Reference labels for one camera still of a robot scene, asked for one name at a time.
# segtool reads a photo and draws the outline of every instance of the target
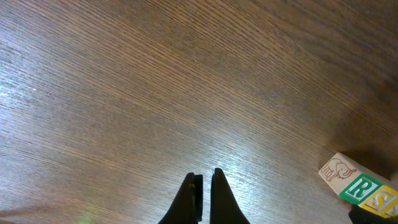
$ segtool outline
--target green panel with letter r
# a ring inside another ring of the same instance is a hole
[[[382,184],[377,180],[366,174],[361,174],[340,192],[339,196],[359,205],[381,186]]]

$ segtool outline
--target wooden table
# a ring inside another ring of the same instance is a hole
[[[2,0],[2,223],[157,223],[188,172],[251,223],[349,223],[398,169],[398,2]]]

